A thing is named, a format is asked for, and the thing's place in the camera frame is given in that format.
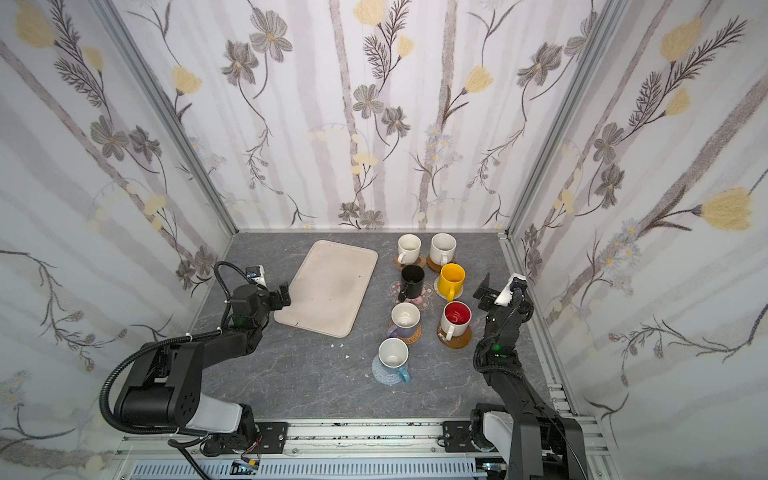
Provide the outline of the red interior white mug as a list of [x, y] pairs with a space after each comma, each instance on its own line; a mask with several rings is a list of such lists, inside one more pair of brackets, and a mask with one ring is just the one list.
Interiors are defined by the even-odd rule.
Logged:
[[465, 334], [472, 319], [470, 308], [463, 302], [451, 301], [446, 304], [440, 319], [442, 338], [450, 342]]

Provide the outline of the yellow mug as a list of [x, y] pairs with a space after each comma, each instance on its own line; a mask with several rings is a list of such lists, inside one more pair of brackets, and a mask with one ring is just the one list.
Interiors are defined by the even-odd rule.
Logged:
[[463, 286], [466, 279], [465, 270], [456, 263], [448, 263], [443, 266], [439, 276], [439, 290], [446, 295], [447, 302], [452, 302], [457, 291]]

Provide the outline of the beige rectangular tray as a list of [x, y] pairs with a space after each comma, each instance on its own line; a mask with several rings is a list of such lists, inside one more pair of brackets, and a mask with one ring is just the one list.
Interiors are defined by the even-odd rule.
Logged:
[[334, 338], [352, 330], [378, 261], [374, 250], [318, 240], [289, 285], [277, 323]]

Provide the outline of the glossy amber round coaster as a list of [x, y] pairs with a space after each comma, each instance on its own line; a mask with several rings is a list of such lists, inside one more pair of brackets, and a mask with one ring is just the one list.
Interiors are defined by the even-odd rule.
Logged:
[[472, 340], [472, 329], [468, 327], [462, 335], [453, 336], [450, 340], [447, 339], [446, 333], [440, 326], [437, 327], [438, 340], [446, 347], [451, 349], [463, 349], [468, 346]]

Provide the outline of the brown round wooden coaster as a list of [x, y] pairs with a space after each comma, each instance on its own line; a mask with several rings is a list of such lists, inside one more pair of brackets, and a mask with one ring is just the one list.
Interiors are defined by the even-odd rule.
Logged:
[[436, 273], [440, 273], [443, 268], [443, 264], [434, 262], [430, 256], [427, 257], [427, 266]]

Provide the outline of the pink cherry blossom coaster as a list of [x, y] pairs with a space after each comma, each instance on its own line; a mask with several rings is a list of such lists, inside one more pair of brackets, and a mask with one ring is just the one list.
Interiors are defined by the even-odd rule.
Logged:
[[401, 281], [395, 281], [389, 286], [389, 295], [393, 298], [396, 304], [406, 302], [415, 305], [420, 311], [425, 311], [430, 306], [430, 299], [434, 295], [433, 288], [424, 283], [420, 283], [422, 287], [421, 293], [418, 297], [413, 296], [415, 292], [416, 283], [407, 282], [405, 287], [405, 296], [400, 298], [401, 295]]

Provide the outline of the brown paw print coaster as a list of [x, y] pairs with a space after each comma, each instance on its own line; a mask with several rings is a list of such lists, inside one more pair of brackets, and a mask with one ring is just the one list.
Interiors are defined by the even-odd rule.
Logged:
[[[393, 261], [398, 271], [401, 271], [403, 268], [406, 267], [406, 264], [398, 262], [397, 256], [393, 258]], [[417, 258], [417, 261], [414, 262], [414, 265], [419, 266], [420, 268], [425, 268], [427, 266], [427, 258], [425, 256], [419, 256]]]

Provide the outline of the black mug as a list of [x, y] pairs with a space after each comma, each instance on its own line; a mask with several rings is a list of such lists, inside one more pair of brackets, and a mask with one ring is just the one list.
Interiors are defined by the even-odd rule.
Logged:
[[425, 272], [418, 265], [406, 265], [401, 271], [401, 286], [398, 301], [416, 299], [422, 295]]

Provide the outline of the woven rattan round coaster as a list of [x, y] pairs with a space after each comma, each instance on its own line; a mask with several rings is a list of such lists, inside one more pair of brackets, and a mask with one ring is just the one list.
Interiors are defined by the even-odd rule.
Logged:
[[415, 327], [397, 328], [396, 337], [403, 340], [407, 345], [416, 343], [422, 336], [422, 326], [418, 324]]

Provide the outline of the cream mug front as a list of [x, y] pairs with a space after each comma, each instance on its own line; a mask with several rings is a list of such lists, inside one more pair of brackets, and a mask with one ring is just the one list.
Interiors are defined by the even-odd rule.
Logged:
[[421, 239], [415, 234], [405, 234], [398, 239], [398, 262], [407, 265], [414, 265], [417, 258], [421, 255]]

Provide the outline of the light blue mug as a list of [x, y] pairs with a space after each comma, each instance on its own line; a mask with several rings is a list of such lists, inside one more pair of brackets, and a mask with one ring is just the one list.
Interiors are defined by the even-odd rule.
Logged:
[[378, 348], [378, 358], [385, 371], [396, 375], [402, 382], [411, 381], [407, 370], [409, 360], [408, 345], [399, 338], [388, 338]]

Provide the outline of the grey blue round coaster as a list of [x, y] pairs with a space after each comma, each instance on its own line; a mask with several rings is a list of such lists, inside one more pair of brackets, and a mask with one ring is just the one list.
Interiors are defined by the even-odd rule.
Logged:
[[371, 368], [374, 379], [384, 385], [392, 386], [411, 381], [406, 364], [397, 368], [390, 368], [384, 365], [379, 357], [375, 357], [372, 360]]

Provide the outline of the white woven rope coaster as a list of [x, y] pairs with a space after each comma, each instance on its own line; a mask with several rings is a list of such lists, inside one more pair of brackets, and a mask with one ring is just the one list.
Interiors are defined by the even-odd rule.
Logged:
[[[434, 282], [433, 282], [433, 288], [434, 288], [434, 292], [435, 292], [435, 293], [436, 293], [436, 294], [437, 294], [437, 295], [438, 295], [440, 298], [442, 298], [443, 300], [447, 300], [447, 297], [446, 297], [446, 295], [444, 295], [443, 293], [441, 293], [441, 292], [440, 292], [440, 290], [439, 290], [439, 281], [440, 281], [440, 278], [438, 277], [438, 278], [435, 278], [435, 280], [434, 280]], [[455, 296], [453, 297], [453, 300], [458, 300], [458, 299], [459, 299], [459, 298], [460, 298], [462, 295], [463, 295], [463, 286], [462, 286], [462, 287], [461, 287], [461, 288], [460, 288], [460, 289], [457, 291], [457, 293], [456, 293], [456, 294], [455, 294]]]

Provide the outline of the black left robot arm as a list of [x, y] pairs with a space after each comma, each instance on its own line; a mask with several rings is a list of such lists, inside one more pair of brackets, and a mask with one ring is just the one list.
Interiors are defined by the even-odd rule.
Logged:
[[202, 393], [203, 371], [252, 354], [270, 314], [291, 304], [289, 284], [275, 291], [259, 284], [237, 287], [222, 326], [146, 343], [108, 375], [99, 409], [111, 427], [134, 435], [233, 434], [248, 429], [246, 405]]

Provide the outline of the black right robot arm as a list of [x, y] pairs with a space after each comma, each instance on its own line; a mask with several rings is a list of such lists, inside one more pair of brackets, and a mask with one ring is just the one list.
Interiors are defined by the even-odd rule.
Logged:
[[524, 276], [512, 275], [496, 290], [486, 276], [473, 294], [486, 313], [475, 347], [473, 368], [500, 397], [500, 407], [473, 411], [472, 442], [493, 446], [506, 463], [508, 479], [587, 479], [588, 463], [580, 424], [550, 407], [525, 376], [517, 341], [531, 320], [533, 302]]

